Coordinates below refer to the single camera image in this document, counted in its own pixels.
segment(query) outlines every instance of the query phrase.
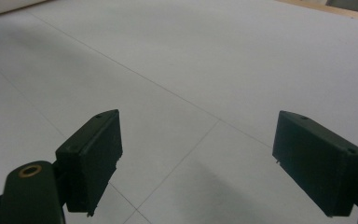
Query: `white floor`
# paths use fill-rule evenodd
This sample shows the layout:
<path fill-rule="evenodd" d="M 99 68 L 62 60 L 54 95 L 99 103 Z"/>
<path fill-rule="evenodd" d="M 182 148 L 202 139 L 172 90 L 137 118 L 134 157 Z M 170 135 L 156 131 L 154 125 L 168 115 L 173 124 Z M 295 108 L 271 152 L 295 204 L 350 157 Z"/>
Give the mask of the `white floor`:
<path fill-rule="evenodd" d="M 358 20 L 269 0 L 54 0 L 0 16 L 6 175 L 119 109 L 124 155 L 67 223 L 356 223 L 271 156 L 280 110 L 358 145 Z"/>

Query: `wooden board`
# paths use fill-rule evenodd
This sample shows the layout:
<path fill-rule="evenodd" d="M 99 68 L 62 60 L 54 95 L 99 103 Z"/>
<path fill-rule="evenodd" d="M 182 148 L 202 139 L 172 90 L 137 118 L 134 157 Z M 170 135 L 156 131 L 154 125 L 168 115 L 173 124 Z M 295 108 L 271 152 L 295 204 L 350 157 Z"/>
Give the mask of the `wooden board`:
<path fill-rule="evenodd" d="M 330 6 L 320 5 L 320 4 L 316 4 L 316 3 L 305 2 L 305 1 L 301 1 L 301 0 L 277 0 L 277 1 L 358 19 L 357 11 L 351 11 L 351 10 L 338 8 L 338 7 L 330 7 Z"/>

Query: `floor tile seam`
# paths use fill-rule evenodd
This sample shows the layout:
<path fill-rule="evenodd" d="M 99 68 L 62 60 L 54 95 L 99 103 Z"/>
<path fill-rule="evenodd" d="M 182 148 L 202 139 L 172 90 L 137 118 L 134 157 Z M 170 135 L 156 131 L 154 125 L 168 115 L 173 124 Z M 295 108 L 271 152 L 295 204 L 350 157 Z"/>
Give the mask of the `floor tile seam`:
<path fill-rule="evenodd" d="M 75 42 L 77 42 L 78 44 L 83 45 L 83 46 L 86 47 L 87 49 L 90 49 L 90 50 L 92 50 L 92 51 L 94 51 L 94 52 L 100 54 L 101 56 L 103 56 L 104 58 L 106 58 L 107 60 L 109 60 L 109 61 L 111 61 L 111 62 L 113 62 L 113 63 L 119 64 L 120 66 L 122 66 L 123 68 L 125 68 L 125 69 L 127 69 L 127 70 L 133 72 L 133 73 L 136 74 L 137 76 L 139 76 L 139 77 L 141 77 L 141 78 L 143 78 L 143 79 L 149 81 L 150 83 L 152 83 L 152 84 L 158 86 L 159 88 L 162 88 L 163 90 L 165 90 L 165 91 L 169 92 L 170 94 L 172 94 L 172 95 L 178 97 L 179 99 L 183 100 L 184 102 L 187 102 L 188 104 L 195 106 L 197 109 L 199 109 L 200 111 L 202 111 L 202 112 L 208 114 L 209 116 L 211 116 L 211 117 L 213 117 L 213 118 L 215 118 L 215 119 L 217 119 L 217 120 L 220 120 L 220 121 L 224 122 L 225 124 L 229 125 L 230 127 L 234 128 L 235 130 L 237 130 L 237 131 L 239 131 L 239 132 L 241 132 L 241 133 L 243 133 L 243 134 L 249 136 L 250 138 L 254 139 L 255 141 L 259 142 L 260 144 L 262 144 L 262 145 L 264 145 L 264 146 L 266 146 L 266 147 L 271 147 L 271 146 L 269 146 L 267 143 L 265 143 L 265 142 L 263 142 L 263 141 L 257 139 L 257 138 L 254 137 L 254 136 L 251 136 L 251 135 L 248 134 L 247 132 L 245 132 L 245 131 L 243 131 L 243 130 L 237 128 L 236 126 L 234 126 L 233 124 L 231 124 L 231 123 L 225 121 L 224 119 L 219 118 L 218 116 L 216 116 L 215 114 L 213 114 L 213 113 L 209 112 L 208 110 L 202 108 L 201 106 L 192 103 L 191 101 L 187 100 L 186 98 L 180 96 L 179 94 L 177 94 L 177 93 L 175 93 L 175 92 L 173 92 L 173 91 L 170 91 L 168 88 L 166 88 L 166 87 L 164 87 L 164 86 L 158 84 L 156 81 L 153 81 L 153 80 L 151 80 L 150 78 L 148 78 L 148 77 L 146 77 L 146 76 L 143 76 L 143 75 L 140 74 L 139 72 L 136 72 L 136 71 L 130 69 L 130 68 L 129 68 L 128 66 L 126 66 L 125 64 L 118 62 L 117 60 L 115 60 L 115 59 L 109 57 L 108 55 L 106 55 L 106 54 L 104 54 L 104 53 L 98 51 L 97 49 L 91 47 L 90 45 L 84 43 L 83 41 L 80 41 L 79 39 L 77 39 L 77 38 L 75 38 L 75 37 L 73 37 L 73 36 L 67 34 L 67 33 L 66 33 L 65 31 L 63 31 L 62 29 L 60 29 L 60 28 L 54 26 L 53 24 L 51 24 L 51 23 L 49 23 L 49 22 L 47 22 L 47 21 L 44 21 L 43 19 L 37 17 L 35 14 L 33 14 L 33 13 L 29 12 L 29 11 L 28 11 L 28 13 L 30 13 L 30 14 L 31 14 L 32 16 L 34 16 L 36 19 L 42 21 L 44 24 L 46 24 L 46 25 L 50 26 L 51 28 L 55 29 L 56 31 L 58 31 L 58 32 L 60 32 L 60 33 L 62 33 L 62 34 L 64 34 L 64 35 L 66 35 L 66 36 L 68 36 L 69 38 L 75 40 Z"/>
<path fill-rule="evenodd" d="M 203 140 L 211 133 L 211 131 L 217 126 L 217 124 L 219 122 L 221 122 L 222 120 L 218 120 L 213 126 L 212 128 L 201 137 L 201 139 L 199 140 L 199 142 L 191 149 L 189 150 L 185 156 L 170 170 L 170 172 L 165 175 L 165 177 L 161 180 L 161 182 L 158 184 L 157 187 L 155 187 L 153 189 L 153 191 L 147 196 L 147 198 L 138 206 L 136 207 L 137 210 L 139 210 L 139 208 L 154 194 L 154 192 L 167 180 L 167 178 L 176 170 L 177 167 L 179 167 L 183 161 L 200 145 L 201 142 L 203 142 Z"/>
<path fill-rule="evenodd" d="M 152 222 L 144 215 L 141 213 L 141 211 L 139 211 L 138 209 L 136 209 L 136 211 L 149 223 L 152 224 Z"/>
<path fill-rule="evenodd" d="M 26 96 L 24 95 L 24 93 L 23 93 L 22 91 L 20 91 L 19 88 L 17 88 L 17 86 L 16 86 L 13 82 L 11 82 L 9 78 L 7 78 L 7 76 L 5 76 L 5 74 L 4 74 L 1 70 L 0 70 L 0 75 L 3 77 L 4 80 L 6 80 L 6 81 L 9 83 L 9 85 L 10 85 L 20 96 L 22 96 L 22 98 L 25 100 L 25 102 L 27 102 L 34 110 L 36 110 L 36 112 L 37 112 L 40 116 L 42 116 L 42 118 L 44 118 L 52 128 L 54 128 L 54 130 L 56 130 L 64 139 L 67 138 L 67 137 L 65 136 L 65 134 L 63 134 L 63 133 L 60 131 L 60 129 L 58 129 L 58 128 L 53 124 L 53 122 L 52 122 L 50 119 L 48 119 L 48 117 L 47 117 L 45 114 L 43 114 L 42 111 L 41 111 L 30 99 L 28 99 L 28 97 L 26 97 Z"/>
<path fill-rule="evenodd" d="M 135 212 L 139 212 L 138 211 L 138 209 L 130 202 L 130 200 L 128 200 L 127 198 L 126 198 L 126 196 L 124 196 L 124 194 L 122 194 L 121 192 L 120 192 L 120 190 L 118 190 L 110 181 L 109 181 L 109 185 L 112 187 L 112 188 L 114 188 L 117 192 L 118 192 L 118 194 L 120 194 L 121 195 L 121 197 L 123 197 L 131 206 L 132 206 L 132 208 L 134 209 L 133 210 L 133 212 L 132 212 L 132 214 L 123 222 L 123 224 L 125 224 L 134 214 L 135 214 Z"/>

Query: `tile grout line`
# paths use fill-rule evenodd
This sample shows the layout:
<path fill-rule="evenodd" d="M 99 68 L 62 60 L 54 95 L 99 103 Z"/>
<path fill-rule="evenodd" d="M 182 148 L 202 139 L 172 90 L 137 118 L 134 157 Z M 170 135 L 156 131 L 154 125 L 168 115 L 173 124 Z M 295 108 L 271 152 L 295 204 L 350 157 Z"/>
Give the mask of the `tile grout line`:
<path fill-rule="evenodd" d="M 108 182 L 108 184 L 114 188 L 120 195 L 121 197 L 123 197 L 133 208 L 135 208 L 136 210 L 136 207 L 124 196 L 124 194 L 122 194 L 112 183 L 110 183 L 110 181 Z"/>
<path fill-rule="evenodd" d="M 149 79 L 149 78 L 147 78 L 147 77 L 141 75 L 140 73 L 138 73 L 138 72 L 136 72 L 136 71 L 130 69 L 128 66 L 124 65 L 123 63 L 120 63 L 120 62 L 114 60 L 113 58 L 111 58 L 111 57 L 105 55 L 104 53 L 102 53 L 102 52 L 98 51 L 97 49 L 94 49 L 93 47 L 91 47 L 91 46 L 89 46 L 88 44 L 84 43 L 83 41 L 80 41 L 80 40 L 78 40 L 77 38 L 74 38 L 73 36 L 68 35 L 68 34 L 67 34 L 65 31 L 63 31 L 62 29 L 57 28 L 57 27 L 55 27 L 54 25 L 50 24 L 49 22 L 42 20 L 41 18 L 37 17 L 37 16 L 34 15 L 33 13 L 29 12 L 28 10 L 27 10 L 27 12 L 28 12 L 29 14 L 31 14 L 33 17 L 37 18 L 38 20 L 42 21 L 44 24 L 46 24 L 46 25 L 50 26 L 51 28 L 55 29 L 56 31 L 61 32 L 61 33 L 63 33 L 64 35 L 68 36 L 69 38 L 74 39 L 77 43 L 79 43 L 79 44 L 81 44 L 81 45 L 87 47 L 88 49 L 90 49 L 90 50 L 92 50 L 92 51 L 94 51 L 94 52 L 96 52 L 96 53 L 98 53 L 98 54 L 104 56 L 104 58 L 106 58 L 106 59 L 108 59 L 108 60 L 110 60 L 110 61 L 112 61 L 112 62 L 114 62 L 114 63 L 119 64 L 120 66 L 122 66 L 122 67 L 128 69 L 129 71 L 133 72 L 134 74 L 138 75 L 139 77 L 144 78 L 145 80 L 147 80 L 147 81 L 149 81 L 149 82 L 155 84 L 156 86 L 158 86 L 158 87 L 162 88 L 163 90 L 169 92 L 170 94 L 172 94 L 172 95 L 178 97 L 179 99 L 181 99 L 181 100 L 183 100 L 183 101 L 185 101 L 185 102 L 187 102 L 187 103 L 189 103 L 189 104 L 195 106 L 197 109 L 199 109 L 199 110 L 201 110 L 202 112 L 208 114 L 209 116 L 211 116 L 211 117 L 213 117 L 213 118 L 216 118 L 216 119 L 218 119 L 218 120 L 224 122 L 225 124 L 229 125 L 230 127 L 234 128 L 235 130 L 239 131 L 240 133 L 243 133 L 243 134 L 249 136 L 250 138 L 254 139 L 255 141 L 259 142 L 260 144 L 262 144 L 262 145 L 264 145 L 264 146 L 266 146 L 266 147 L 271 147 L 271 146 L 267 145 L 266 143 L 262 142 L 261 140 L 259 140 L 259 139 L 255 138 L 255 137 L 251 136 L 250 134 L 248 134 L 248 133 L 246 133 L 246 132 L 244 132 L 244 131 L 238 129 L 237 127 L 233 126 L 232 124 L 230 124 L 230 123 L 224 121 L 223 119 L 218 118 L 216 115 L 214 115 L 213 113 L 211 113 L 211 112 L 205 110 L 204 108 L 202 108 L 202 107 L 200 107 L 200 106 L 198 106 L 198 105 L 195 105 L 194 103 L 188 101 L 188 100 L 185 99 L 184 97 L 182 97 L 182 96 L 180 96 L 180 95 L 174 93 L 173 91 L 170 91 L 170 90 L 168 90 L 167 88 L 165 88 L 165 87 L 159 85 L 157 82 L 155 82 L 155 81 L 153 81 L 153 80 L 151 80 L 151 79 Z"/>
<path fill-rule="evenodd" d="M 123 222 L 123 224 L 125 224 L 133 216 L 133 214 L 135 214 L 135 212 L 141 214 L 141 216 L 144 217 L 144 219 L 146 219 L 146 221 L 151 224 L 149 219 L 147 219 L 111 182 L 109 182 L 109 185 L 114 188 L 121 195 L 121 197 L 123 197 L 135 209 L 132 214 Z"/>
<path fill-rule="evenodd" d="M 149 219 L 147 219 L 147 217 L 145 217 L 144 214 L 142 214 L 138 209 L 136 209 L 136 211 L 138 211 L 138 213 L 141 214 L 141 216 L 142 216 L 148 223 L 152 224 L 152 222 L 151 222 Z"/>
<path fill-rule="evenodd" d="M 185 156 L 173 167 L 173 169 L 164 177 L 164 179 L 161 180 L 161 182 L 158 184 L 158 186 L 153 189 L 153 191 L 147 196 L 147 198 L 139 205 L 136 209 L 138 210 L 149 198 L 153 195 L 153 193 L 165 182 L 165 180 L 173 173 L 173 171 L 176 170 L 176 168 L 182 164 L 182 162 L 200 145 L 200 143 L 209 135 L 209 133 L 216 127 L 216 125 L 221 122 L 222 120 L 219 119 L 212 128 L 205 134 L 203 137 L 199 140 L 199 142 L 190 150 L 188 151 Z"/>
<path fill-rule="evenodd" d="M 31 105 L 31 107 L 33 107 L 33 108 L 37 111 L 37 113 L 39 113 L 39 114 L 48 122 L 49 125 L 51 125 L 51 127 L 53 127 L 64 139 L 67 138 L 67 137 L 65 136 L 65 134 L 63 134 L 63 133 L 42 113 L 42 111 L 40 111 L 39 108 L 37 108 L 36 105 L 34 105 L 34 103 L 32 103 L 32 102 L 28 99 L 28 97 L 26 97 L 26 96 L 22 93 L 22 91 L 20 91 L 20 90 L 16 87 L 16 85 L 14 85 L 14 84 L 7 78 L 7 76 L 5 76 L 5 75 L 3 74 L 3 72 L 2 72 L 1 70 L 0 70 L 0 75 L 14 88 L 14 90 L 16 90 L 16 91 L 19 93 L 20 96 L 23 97 L 23 99 L 24 99 L 26 102 L 28 102 L 28 104 Z"/>

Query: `gray surface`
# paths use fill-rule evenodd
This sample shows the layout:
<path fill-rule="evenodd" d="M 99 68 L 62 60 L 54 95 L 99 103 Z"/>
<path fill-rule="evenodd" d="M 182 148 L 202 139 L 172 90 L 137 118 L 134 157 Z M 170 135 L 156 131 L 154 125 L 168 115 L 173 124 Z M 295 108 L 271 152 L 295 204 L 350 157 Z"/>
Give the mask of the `gray surface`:
<path fill-rule="evenodd" d="M 355 223 L 358 210 L 326 218 L 270 146 L 281 109 L 358 145 L 358 20 L 267 0 L 60 0 L 0 16 L 0 192 L 114 108 L 123 157 L 95 216 L 68 223 Z"/>

